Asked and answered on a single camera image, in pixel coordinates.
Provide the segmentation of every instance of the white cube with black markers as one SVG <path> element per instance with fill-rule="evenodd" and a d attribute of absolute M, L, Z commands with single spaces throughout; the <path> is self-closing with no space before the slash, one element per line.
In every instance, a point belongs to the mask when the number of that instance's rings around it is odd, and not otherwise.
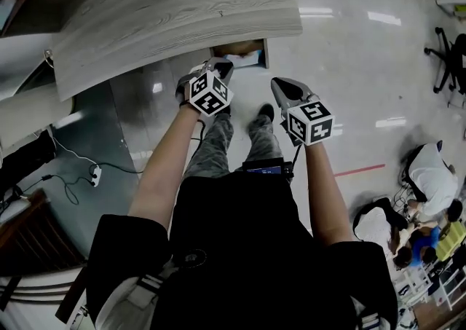
<path fill-rule="evenodd" d="M 207 70 L 189 84 L 190 104 L 208 117 L 232 102 L 233 92 L 212 71 Z"/>
<path fill-rule="evenodd" d="M 303 103 L 289 108 L 288 132 L 304 145 L 313 145 L 331 137 L 335 116 L 322 101 Z"/>

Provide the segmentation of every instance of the office chair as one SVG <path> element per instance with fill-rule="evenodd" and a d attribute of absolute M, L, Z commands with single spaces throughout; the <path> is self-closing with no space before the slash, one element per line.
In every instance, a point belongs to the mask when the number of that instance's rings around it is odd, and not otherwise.
<path fill-rule="evenodd" d="M 449 85 L 449 89 L 454 90 L 457 87 L 458 81 L 459 92 L 464 95 L 466 94 L 466 35 L 458 35 L 455 43 L 450 43 L 450 47 L 443 28 L 435 27 L 435 33 L 442 36 L 445 52 L 439 52 L 428 47 L 424 48 L 425 54 L 429 55 L 430 53 L 433 53 L 445 62 L 445 73 L 443 74 L 440 86 L 434 87 L 434 93 L 439 93 L 443 89 L 446 80 L 451 74 L 451 84 Z"/>

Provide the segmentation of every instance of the black sleeve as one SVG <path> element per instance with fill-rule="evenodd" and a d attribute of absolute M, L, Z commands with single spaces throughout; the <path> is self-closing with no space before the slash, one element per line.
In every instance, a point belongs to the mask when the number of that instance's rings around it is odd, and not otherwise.
<path fill-rule="evenodd" d="M 345 317 L 358 317 L 349 301 L 352 297 L 367 313 L 378 313 L 394 329 L 398 303 L 382 247 L 372 242 L 340 242 L 326 248 L 325 257 L 325 268 L 342 294 L 340 308 L 348 312 Z"/>
<path fill-rule="evenodd" d="M 104 215 L 87 263 L 87 306 L 95 319 L 113 290 L 130 277 L 157 275 L 170 259 L 167 231 L 159 223 Z"/>

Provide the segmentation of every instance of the blue shirt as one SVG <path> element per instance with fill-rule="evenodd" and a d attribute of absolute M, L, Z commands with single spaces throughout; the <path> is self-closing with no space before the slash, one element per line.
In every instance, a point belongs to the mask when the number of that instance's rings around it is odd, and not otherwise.
<path fill-rule="evenodd" d="M 414 245 L 413 245 L 413 261 L 410 263 L 410 267 L 418 267 L 419 265 L 422 264 L 421 260 L 421 248 L 425 246 L 430 246 L 430 247 L 437 247 L 438 240 L 440 237 L 440 228 L 435 227 L 432 229 L 430 232 L 430 235 L 428 237 L 422 237 L 418 239 Z"/>

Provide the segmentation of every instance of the red line on floor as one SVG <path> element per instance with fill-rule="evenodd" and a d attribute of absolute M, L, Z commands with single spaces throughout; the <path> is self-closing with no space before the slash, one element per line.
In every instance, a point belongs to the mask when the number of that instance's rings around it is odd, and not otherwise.
<path fill-rule="evenodd" d="M 365 172 L 367 170 L 376 170 L 378 168 L 383 168 L 383 167 L 385 167 L 385 164 L 372 165 L 371 167 L 364 167 L 364 168 L 359 168 L 357 170 L 348 170 L 347 172 L 335 173 L 334 176 L 340 177 L 340 176 L 352 175 L 354 173 Z"/>

